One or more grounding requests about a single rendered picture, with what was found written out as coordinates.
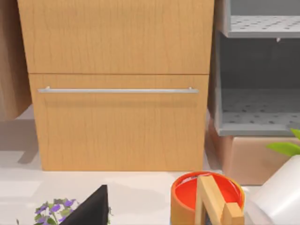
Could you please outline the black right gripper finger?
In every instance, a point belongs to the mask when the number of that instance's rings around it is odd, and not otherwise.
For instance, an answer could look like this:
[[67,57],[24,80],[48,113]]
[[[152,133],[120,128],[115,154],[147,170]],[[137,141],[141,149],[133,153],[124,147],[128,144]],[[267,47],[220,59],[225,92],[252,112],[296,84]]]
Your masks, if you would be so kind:
[[108,225],[108,188],[101,185],[60,225]]

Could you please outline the purple flower plant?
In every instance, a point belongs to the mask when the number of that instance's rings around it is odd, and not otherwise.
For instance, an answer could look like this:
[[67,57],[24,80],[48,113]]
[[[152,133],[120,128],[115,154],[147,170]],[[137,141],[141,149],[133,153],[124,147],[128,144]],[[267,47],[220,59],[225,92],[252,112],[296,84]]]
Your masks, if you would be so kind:
[[35,210],[33,225],[61,225],[80,206],[76,199],[53,199],[46,201]]

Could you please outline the orange pot with red inside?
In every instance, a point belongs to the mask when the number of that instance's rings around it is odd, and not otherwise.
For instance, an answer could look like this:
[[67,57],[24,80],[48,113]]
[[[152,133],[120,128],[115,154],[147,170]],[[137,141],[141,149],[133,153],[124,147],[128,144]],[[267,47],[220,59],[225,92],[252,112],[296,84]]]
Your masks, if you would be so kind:
[[237,203],[244,209],[245,194],[232,179],[209,171],[186,173],[172,184],[170,225],[194,225],[198,176],[212,176],[227,203]]

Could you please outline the wooden framed blackboard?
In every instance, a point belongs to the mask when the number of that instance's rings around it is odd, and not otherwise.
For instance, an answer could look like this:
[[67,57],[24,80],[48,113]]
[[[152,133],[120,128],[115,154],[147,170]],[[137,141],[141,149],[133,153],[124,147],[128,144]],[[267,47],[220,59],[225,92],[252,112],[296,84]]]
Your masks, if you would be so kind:
[[194,225],[245,225],[244,213],[236,202],[226,202],[212,176],[197,177]]

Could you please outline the brown wooden cupboard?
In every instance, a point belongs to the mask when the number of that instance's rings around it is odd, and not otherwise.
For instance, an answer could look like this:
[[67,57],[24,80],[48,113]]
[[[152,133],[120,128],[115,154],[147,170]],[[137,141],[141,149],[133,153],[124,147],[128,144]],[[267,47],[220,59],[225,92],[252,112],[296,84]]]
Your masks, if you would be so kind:
[[[17,0],[0,0],[0,121],[15,119],[21,115],[28,106],[33,106],[29,79],[30,75],[31,73],[28,71],[27,66],[22,25]],[[205,135],[207,133],[213,135],[213,141],[216,142],[218,151],[229,148],[230,140],[228,138],[220,139],[215,129],[212,127],[211,122],[205,123]]]

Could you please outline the plain pale wooden drawer front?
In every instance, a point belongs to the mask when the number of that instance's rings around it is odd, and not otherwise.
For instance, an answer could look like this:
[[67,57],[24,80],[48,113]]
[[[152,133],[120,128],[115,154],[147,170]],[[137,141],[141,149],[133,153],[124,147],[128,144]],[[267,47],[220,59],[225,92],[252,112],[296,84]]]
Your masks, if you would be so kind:
[[207,74],[214,0],[17,0],[31,74]]

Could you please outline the white pot with green plant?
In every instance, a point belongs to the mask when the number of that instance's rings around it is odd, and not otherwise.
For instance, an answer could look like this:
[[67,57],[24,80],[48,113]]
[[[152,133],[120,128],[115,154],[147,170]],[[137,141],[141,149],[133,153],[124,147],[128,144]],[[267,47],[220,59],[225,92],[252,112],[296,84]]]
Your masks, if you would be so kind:
[[276,167],[247,199],[250,225],[300,225],[300,125],[290,128],[290,134],[296,142],[275,139],[266,145]]

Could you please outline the grey pierced shelf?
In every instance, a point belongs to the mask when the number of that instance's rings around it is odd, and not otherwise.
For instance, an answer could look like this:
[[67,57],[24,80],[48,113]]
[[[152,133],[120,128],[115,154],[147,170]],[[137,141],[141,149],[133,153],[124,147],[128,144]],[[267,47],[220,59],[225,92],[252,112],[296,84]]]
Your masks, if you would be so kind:
[[300,38],[300,0],[218,0],[216,6],[228,38]]

